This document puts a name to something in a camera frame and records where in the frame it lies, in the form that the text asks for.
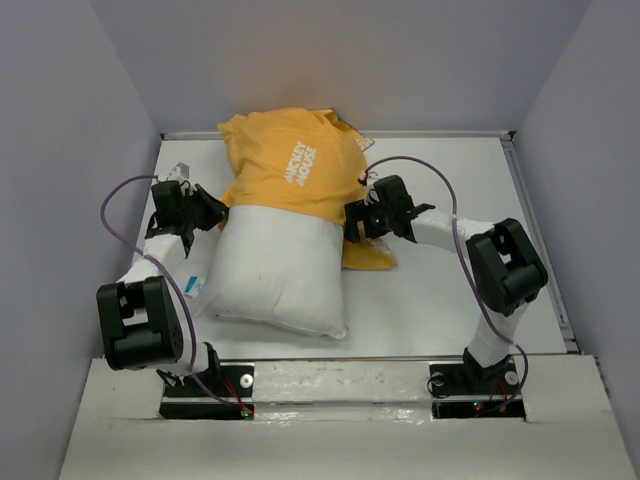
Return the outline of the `yellow printed pillowcase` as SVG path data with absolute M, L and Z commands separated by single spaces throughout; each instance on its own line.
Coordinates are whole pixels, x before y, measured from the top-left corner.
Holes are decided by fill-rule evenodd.
M 344 206 L 361 200 L 365 138 L 332 110 L 235 115 L 218 127 L 233 180 L 223 195 L 234 244 L 279 267 L 331 272 L 396 265 L 380 241 L 343 238 Z

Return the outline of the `white pillow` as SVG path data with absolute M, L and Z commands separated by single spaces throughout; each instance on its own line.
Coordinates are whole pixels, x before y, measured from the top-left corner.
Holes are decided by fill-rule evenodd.
M 199 316 L 342 339 L 342 227 L 286 210 L 234 206 L 195 307 Z

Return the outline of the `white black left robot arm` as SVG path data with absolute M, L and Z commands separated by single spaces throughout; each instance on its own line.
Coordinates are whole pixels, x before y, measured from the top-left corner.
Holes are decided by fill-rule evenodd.
M 229 210 L 183 175 L 151 180 L 155 210 L 142 246 L 124 238 L 106 218 L 109 200 L 130 179 L 110 192 L 100 208 L 106 230 L 137 255 L 124 276 L 96 293 L 104 356 L 115 371 L 156 368 L 186 377 L 195 392 L 209 395 L 221 383 L 220 360 L 210 343 L 197 340 L 184 288 L 174 275 L 191 253 L 195 232 L 211 230 Z

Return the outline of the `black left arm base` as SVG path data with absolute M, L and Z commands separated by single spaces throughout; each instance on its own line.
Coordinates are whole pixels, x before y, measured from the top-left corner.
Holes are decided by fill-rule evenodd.
M 221 361 L 208 345 L 209 368 L 180 377 L 156 373 L 163 383 L 159 415 L 167 420 L 252 420 L 255 364 Z

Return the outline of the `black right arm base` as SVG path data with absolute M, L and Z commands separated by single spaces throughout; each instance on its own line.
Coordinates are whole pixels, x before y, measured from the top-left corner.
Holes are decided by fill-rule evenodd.
M 510 355 L 483 368 L 464 351 L 458 362 L 431 364 L 426 388 L 435 420 L 526 418 L 520 378 Z

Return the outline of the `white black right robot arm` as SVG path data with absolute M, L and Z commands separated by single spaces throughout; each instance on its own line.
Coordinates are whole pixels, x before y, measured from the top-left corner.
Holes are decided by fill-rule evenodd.
M 365 196 L 345 206 L 345 240 L 353 244 L 392 233 L 414 244 L 431 245 L 457 255 L 479 305 L 476 332 L 463 353 L 462 384 L 482 392 L 497 378 L 528 304 L 548 283 L 548 272 L 521 223 L 507 218 L 481 222 L 416 205 L 397 175 L 358 182 Z

